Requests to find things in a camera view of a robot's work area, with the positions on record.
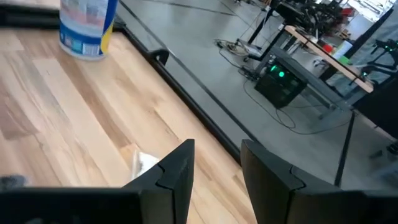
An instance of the gray floor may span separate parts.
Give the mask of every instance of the gray floor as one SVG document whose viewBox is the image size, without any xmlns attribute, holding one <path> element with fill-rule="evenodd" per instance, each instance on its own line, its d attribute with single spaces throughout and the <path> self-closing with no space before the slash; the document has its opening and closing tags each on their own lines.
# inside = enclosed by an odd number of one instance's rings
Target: gray floor
<svg viewBox="0 0 398 224">
<path fill-rule="evenodd" d="M 247 139 L 247 134 L 195 79 L 201 81 L 268 150 L 323 180 L 333 182 L 347 125 L 313 135 L 295 134 L 281 126 L 270 116 L 276 116 L 274 107 L 253 89 L 253 83 L 247 82 L 238 73 L 238 69 L 219 54 L 213 44 L 214 39 L 235 41 L 241 36 L 247 39 L 265 16 L 265 12 L 257 17 L 260 13 L 258 7 L 243 2 L 241 5 L 235 4 L 233 0 L 123 2 L 134 13 L 132 16 L 122 7 L 118 9 L 119 15 L 128 21 L 129 28 L 148 49 L 167 47 L 175 55 L 167 62 L 168 71 L 236 144 Z M 256 44 L 267 46 L 267 40 L 275 36 L 279 25 L 280 19 L 272 17 L 257 38 Z M 234 63 L 244 64 L 242 58 L 223 53 Z M 302 106 L 307 103 L 299 96 L 291 105 Z M 286 108 L 285 111 L 297 123 L 296 131 L 311 133 L 319 130 L 317 117 L 320 112 L 317 108 Z M 287 117 L 281 116 L 286 123 L 289 122 Z M 349 114 L 343 114 L 340 120 L 331 125 L 338 126 L 348 120 Z M 342 188 L 391 188 L 388 183 L 371 175 L 374 164 L 368 159 L 371 153 L 384 149 L 389 143 L 391 140 L 382 131 L 374 129 L 366 118 L 358 116 Z"/>
</svg>

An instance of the plastic container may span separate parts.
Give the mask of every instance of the plastic container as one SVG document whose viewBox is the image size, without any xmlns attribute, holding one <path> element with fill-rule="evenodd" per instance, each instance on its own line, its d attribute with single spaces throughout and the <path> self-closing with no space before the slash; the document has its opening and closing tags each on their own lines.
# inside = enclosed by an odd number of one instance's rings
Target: plastic container
<svg viewBox="0 0 398 224">
<path fill-rule="evenodd" d="M 108 53 L 118 0 L 61 0 L 60 46 L 70 55 L 99 60 Z"/>
</svg>

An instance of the metal frame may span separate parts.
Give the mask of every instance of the metal frame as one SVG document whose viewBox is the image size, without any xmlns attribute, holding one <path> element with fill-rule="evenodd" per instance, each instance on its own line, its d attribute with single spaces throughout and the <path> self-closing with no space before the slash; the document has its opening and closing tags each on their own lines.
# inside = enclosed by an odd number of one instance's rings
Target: metal frame
<svg viewBox="0 0 398 224">
<path fill-rule="evenodd" d="M 0 28 L 26 28 L 57 30 L 60 19 L 58 9 L 23 6 L 15 4 L 0 4 Z M 173 89 L 178 97 L 190 108 L 207 130 L 220 142 L 232 158 L 240 165 L 240 150 L 224 131 L 210 118 L 199 104 L 183 89 L 183 87 L 166 70 L 165 64 L 169 51 L 159 49 L 148 51 L 144 44 L 127 28 L 126 23 L 116 15 L 113 32 L 120 32 L 139 51 L 163 80 Z"/>
</svg>

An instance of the red object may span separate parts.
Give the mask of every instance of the red object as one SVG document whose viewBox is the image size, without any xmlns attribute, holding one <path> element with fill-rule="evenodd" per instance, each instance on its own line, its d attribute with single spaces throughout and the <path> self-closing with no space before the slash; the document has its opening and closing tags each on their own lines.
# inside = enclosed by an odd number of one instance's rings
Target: red object
<svg viewBox="0 0 398 224">
<path fill-rule="evenodd" d="M 325 45 L 323 46 L 323 49 L 324 49 L 326 52 L 330 53 L 330 52 L 333 51 L 333 46 L 330 45 L 330 44 L 325 44 Z"/>
</svg>

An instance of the light wood laminate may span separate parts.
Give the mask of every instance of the light wood laminate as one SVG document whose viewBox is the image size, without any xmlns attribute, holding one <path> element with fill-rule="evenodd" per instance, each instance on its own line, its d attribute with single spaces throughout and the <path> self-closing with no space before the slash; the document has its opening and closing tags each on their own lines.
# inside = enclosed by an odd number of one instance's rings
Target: light wood laminate
<svg viewBox="0 0 398 224">
<path fill-rule="evenodd" d="M 302 34 L 298 33 L 296 31 L 296 28 L 294 26 L 285 26 L 285 30 L 292 34 L 294 37 L 297 38 L 297 40 L 303 42 L 309 49 L 313 50 L 316 54 L 321 56 L 324 60 L 326 60 L 329 64 L 331 64 L 333 67 L 335 67 L 337 70 L 339 70 L 344 76 L 349 78 L 350 80 L 354 80 L 356 77 L 352 72 L 356 73 L 359 75 L 357 72 L 358 70 L 354 71 L 349 71 L 347 68 L 342 66 L 340 63 L 336 62 L 330 54 L 324 52 L 321 50 L 319 47 L 317 47 L 316 44 L 314 44 L 311 41 L 308 41 L 307 38 L 305 38 Z M 369 81 L 362 81 L 360 79 L 355 79 L 354 81 L 358 86 L 360 86 L 363 90 L 365 90 L 368 93 L 371 93 L 373 91 L 373 84 Z"/>
<path fill-rule="evenodd" d="M 193 138 L 188 222 L 256 222 L 241 168 L 122 34 L 98 62 L 63 52 L 56 31 L 1 29 L 0 40 L 0 175 L 120 187 L 137 152 L 161 159 Z"/>
</svg>

